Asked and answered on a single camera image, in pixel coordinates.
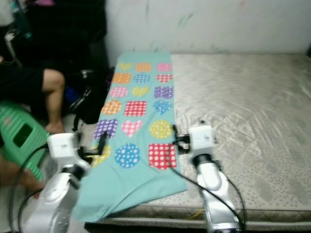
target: black shorts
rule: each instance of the black shorts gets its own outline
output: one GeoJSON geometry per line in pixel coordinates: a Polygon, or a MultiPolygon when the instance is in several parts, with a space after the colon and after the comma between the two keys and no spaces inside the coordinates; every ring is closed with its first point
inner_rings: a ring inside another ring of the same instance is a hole
{"type": "Polygon", "coordinates": [[[0,65],[0,100],[28,105],[43,99],[44,69],[0,65]]]}

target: red square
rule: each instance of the red square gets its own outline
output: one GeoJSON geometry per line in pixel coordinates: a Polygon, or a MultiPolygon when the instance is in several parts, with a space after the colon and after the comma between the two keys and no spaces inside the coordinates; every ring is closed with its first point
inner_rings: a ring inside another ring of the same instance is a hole
{"type": "Polygon", "coordinates": [[[160,170],[177,167],[175,146],[172,143],[149,144],[149,165],[160,170]]]}
{"type": "Polygon", "coordinates": [[[128,101],[126,103],[124,115],[127,117],[141,117],[146,113],[146,101],[128,101]]]}

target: orange square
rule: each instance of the orange square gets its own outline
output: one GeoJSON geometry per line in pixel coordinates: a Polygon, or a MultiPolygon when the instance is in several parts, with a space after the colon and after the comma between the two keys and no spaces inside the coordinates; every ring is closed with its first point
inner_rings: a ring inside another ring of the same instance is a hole
{"type": "Polygon", "coordinates": [[[151,71],[151,63],[149,62],[136,63],[136,71],[151,71]]]}
{"type": "Polygon", "coordinates": [[[123,83],[128,84],[131,81],[131,74],[130,73],[115,73],[113,76],[113,83],[123,83]]]}

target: printed pattern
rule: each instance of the printed pattern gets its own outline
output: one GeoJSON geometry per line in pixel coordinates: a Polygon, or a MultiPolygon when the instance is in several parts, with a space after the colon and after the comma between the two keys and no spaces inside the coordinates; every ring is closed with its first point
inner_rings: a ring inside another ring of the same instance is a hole
{"type": "Polygon", "coordinates": [[[106,115],[113,115],[118,113],[120,109],[121,109],[121,102],[117,100],[112,100],[103,106],[102,113],[106,115]]]}
{"type": "Polygon", "coordinates": [[[172,125],[166,120],[158,120],[150,126],[150,133],[153,137],[164,139],[172,135],[172,125]]]}
{"type": "Polygon", "coordinates": [[[110,95],[114,98],[124,97],[128,93],[128,90],[123,86],[117,86],[110,90],[110,95]]]}
{"type": "Polygon", "coordinates": [[[102,155],[96,155],[93,157],[92,166],[97,167],[100,163],[102,163],[103,161],[105,161],[107,158],[110,157],[110,153],[111,153],[111,147],[109,145],[106,145],[102,155]]]}
{"type": "Polygon", "coordinates": [[[158,100],[154,103],[154,108],[162,115],[167,111],[171,110],[172,104],[169,102],[158,100]]]}
{"type": "Polygon", "coordinates": [[[119,63],[119,67],[123,71],[127,71],[128,69],[132,68],[132,63],[119,63]]]}
{"type": "Polygon", "coordinates": [[[155,88],[155,98],[171,99],[173,97],[173,88],[170,86],[157,86],[155,88]]]}
{"type": "Polygon", "coordinates": [[[125,132],[129,137],[133,137],[134,133],[142,127],[142,121],[134,121],[131,122],[127,120],[126,122],[122,123],[121,129],[125,132]]]}
{"type": "Polygon", "coordinates": [[[136,71],[151,71],[151,63],[149,62],[136,63],[136,71]]]}
{"type": "Polygon", "coordinates": [[[120,84],[128,84],[131,81],[131,74],[130,73],[115,73],[113,76],[113,83],[120,83],[120,84]]]}
{"type": "Polygon", "coordinates": [[[146,101],[128,101],[126,103],[124,115],[127,117],[141,117],[146,113],[146,101]]]}
{"type": "Polygon", "coordinates": [[[133,95],[138,96],[138,97],[148,94],[148,92],[149,92],[149,87],[147,86],[144,86],[144,87],[137,86],[137,87],[134,87],[132,91],[133,95]]]}
{"type": "Polygon", "coordinates": [[[127,143],[116,150],[115,161],[123,168],[132,168],[139,161],[139,148],[133,143],[127,143]]]}
{"type": "Polygon", "coordinates": [[[112,138],[115,133],[118,126],[118,120],[112,119],[112,120],[100,120],[97,123],[97,127],[93,136],[93,139],[100,138],[104,132],[107,132],[107,135],[109,138],[112,138]]]}
{"type": "Polygon", "coordinates": [[[158,74],[156,76],[156,79],[158,79],[158,81],[161,83],[167,83],[173,79],[173,75],[172,74],[158,74]]]}
{"type": "Polygon", "coordinates": [[[170,63],[160,63],[156,68],[160,71],[170,71],[172,69],[172,65],[170,63]]]}
{"type": "Polygon", "coordinates": [[[160,170],[177,167],[175,146],[171,143],[149,145],[149,165],[160,170]]]}
{"type": "Polygon", "coordinates": [[[147,73],[139,73],[134,76],[134,81],[137,83],[147,83],[150,80],[150,75],[147,73]]]}

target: white mattress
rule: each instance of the white mattress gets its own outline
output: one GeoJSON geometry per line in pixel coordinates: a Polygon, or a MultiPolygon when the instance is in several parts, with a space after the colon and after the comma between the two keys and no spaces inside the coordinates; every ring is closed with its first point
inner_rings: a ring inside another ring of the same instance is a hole
{"type": "MultiPolygon", "coordinates": [[[[249,230],[311,230],[311,62],[304,55],[173,55],[181,132],[216,129],[214,158],[241,190],[249,230]]],[[[195,178],[187,155],[182,172],[195,178]]],[[[235,206],[239,199],[232,191],[235,206]]],[[[186,192],[141,204],[104,224],[204,228],[203,202],[186,192]]]]}

